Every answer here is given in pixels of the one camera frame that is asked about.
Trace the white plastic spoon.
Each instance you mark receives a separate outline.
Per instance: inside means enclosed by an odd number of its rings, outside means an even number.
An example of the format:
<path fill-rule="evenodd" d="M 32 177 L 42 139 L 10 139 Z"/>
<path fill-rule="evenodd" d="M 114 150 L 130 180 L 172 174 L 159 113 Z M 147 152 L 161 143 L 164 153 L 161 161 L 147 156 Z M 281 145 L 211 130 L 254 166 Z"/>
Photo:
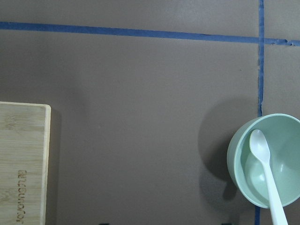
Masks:
<path fill-rule="evenodd" d="M 274 225 L 287 225 L 288 222 L 270 167 L 270 149 L 261 130 L 255 129 L 251 132 L 249 146 L 251 153 L 263 167 L 272 222 Z"/>

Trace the mint green bowl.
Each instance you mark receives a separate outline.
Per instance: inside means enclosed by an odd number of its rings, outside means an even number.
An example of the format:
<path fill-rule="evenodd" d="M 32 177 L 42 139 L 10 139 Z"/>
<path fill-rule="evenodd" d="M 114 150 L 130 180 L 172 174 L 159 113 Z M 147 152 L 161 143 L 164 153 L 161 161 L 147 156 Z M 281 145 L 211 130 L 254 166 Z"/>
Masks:
<path fill-rule="evenodd" d="M 270 167 L 283 206 L 300 196 L 300 121 L 287 114 L 255 118 L 233 135 L 227 150 L 229 174 L 246 199 L 261 208 L 269 207 L 262 164 L 250 151 L 253 130 L 265 135 L 270 149 Z"/>

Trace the bamboo cutting board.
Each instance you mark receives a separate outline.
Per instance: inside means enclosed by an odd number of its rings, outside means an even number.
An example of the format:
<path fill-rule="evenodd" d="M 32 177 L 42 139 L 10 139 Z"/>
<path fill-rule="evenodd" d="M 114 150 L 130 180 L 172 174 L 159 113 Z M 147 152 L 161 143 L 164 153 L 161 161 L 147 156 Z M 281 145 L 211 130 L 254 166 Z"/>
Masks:
<path fill-rule="evenodd" d="M 51 107 L 0 104 L 0 223 L 43 225 Z"/>

